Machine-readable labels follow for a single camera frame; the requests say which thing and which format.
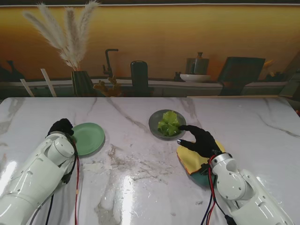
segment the white bowl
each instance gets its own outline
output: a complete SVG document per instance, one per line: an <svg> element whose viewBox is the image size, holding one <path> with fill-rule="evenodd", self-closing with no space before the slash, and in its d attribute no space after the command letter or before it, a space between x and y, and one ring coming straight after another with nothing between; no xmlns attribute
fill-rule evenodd
<svg viewBox="0 0 300 225"><path fill-rule="evenodd" d="M202 83L210 80L210 75L180 74L180 77L186 82Z"/></svg>

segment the white marble countertop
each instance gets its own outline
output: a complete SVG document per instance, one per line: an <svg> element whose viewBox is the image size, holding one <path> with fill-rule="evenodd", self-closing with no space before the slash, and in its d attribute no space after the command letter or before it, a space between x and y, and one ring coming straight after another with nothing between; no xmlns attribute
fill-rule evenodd
<svg viewBox="0 0 300 225"><path fill-rule="evenodd" d="M80 225L198 225L210 191L188 178L175 141L150 133L148 119L161 109L210 131L300 224L300 119L280 98L8 98L0 105L0 169L13 161L19 167L57 120L94 122L106 140L80 159ZM0 194L8 179L1 176ZM74 206L73 174L55 194L49 225L73 225ZM45 224L48 207L35 224ZM211 224L226 224L218 209Z"/></svg>

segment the red cable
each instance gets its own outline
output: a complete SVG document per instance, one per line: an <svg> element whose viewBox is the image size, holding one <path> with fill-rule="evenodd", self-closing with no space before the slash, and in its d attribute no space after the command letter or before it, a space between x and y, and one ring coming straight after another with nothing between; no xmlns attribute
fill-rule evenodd
<svg viewBox="0 0 300 225"><path fill-rule="evenodd" d="M215 204L216 204L216 202L214 202L213 205L212 205L212 207L211 207L210 214L209 214L208 221L207 221L207 225L210 224L210 216L211 216L211 213L212 213L212 211L213 211L213 209L215 207Z"/></svg>
<svg viewBox="0 0 300 225"><path fill-rule="evenodd" d="M75 225L78 224L77 221L77 199L78 199L78 194L79 194L79 157L77 157L77 181L76 181L76 198L75 198Z"/></svg>
<svg viewBox="0 0 300 225"><path fill-rule="evenodd" d="M210 165L210 163L211 163L211 161L212 161L212 159L214 157L216 157L216 156L214 155L214 156L212 156L210 158L209 165ZM213 186L212 179L211 179L211 168L210 167L208 168L208 173L209 173L209 180L210 180L210 186L211 186L211 193L212 193L213 199L215 199L215 190L214 190L214 186ZM208 217L207 225L210 224L210 216L211 216L211 213L212 213L212 211L213 211L213 209L215 207L215 204L216 204L216 202L214 201L214 203L213 203L213 205L212 205L212 207L210 209L210 212L209 212L209 217Z"/></svg>
<svg viewBox="0 0 300 225"><path fill-rule="evenodd" d="M211 161L212 161L212 159L213 159L214 157L216 157L216 156L214 155L214 156L212 156L212 157L210 158L209 165L210 165L210 163L211 163ZM214 186L213 186L213 184L212 184L212 179L211 179L211 168L210 168L210 167L208 168L208 173L209 173L209 178L210 178L210 186L211 186L212 196L213 196L213 198L215 198L215 190L214 190Z"/></svg>

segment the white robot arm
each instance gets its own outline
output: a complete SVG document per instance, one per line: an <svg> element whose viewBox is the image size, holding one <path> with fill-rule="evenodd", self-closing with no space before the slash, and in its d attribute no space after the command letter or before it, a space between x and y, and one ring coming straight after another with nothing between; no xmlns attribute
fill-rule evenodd
<svg viewBox="0 0 300 225"><path fill-rule="evenodd" d="M217 189L237 225L294 225L256 177L237 168L230 154L216 156L210 166L217 175Z"/></svg>
<svg viewBox="0 0 300 225"><path fill-rule="evenodd" d="M0 199L0 225L25 225L73 161L75 150L61 132L52 132L12 177Z"/></svg>

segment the gray plate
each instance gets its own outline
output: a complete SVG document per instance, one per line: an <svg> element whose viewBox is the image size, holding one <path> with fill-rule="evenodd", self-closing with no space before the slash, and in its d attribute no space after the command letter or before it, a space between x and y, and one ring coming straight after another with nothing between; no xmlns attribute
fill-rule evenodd
<svg viewBox="0 0 300 225"><path fill-rule="evenodd" d="M161 140L172 141L175 139L179 139L184 135L185 131L181 131L180 134L178 134L176 136L172 136L172 137L166 137L158 131L158 122L160 122L163 119L163 114L166 113L167 111L174 111L174 110L163 109L163 110L159 110L159 111L153 113L150 116L150 118L149 118L150 131L155 137L157 137ZM184 117L179 112L176 112L176 111L174 111L174 112L177 114L177 119L178 119L180 125L186 125L187 122L184 119Z"/></svg>

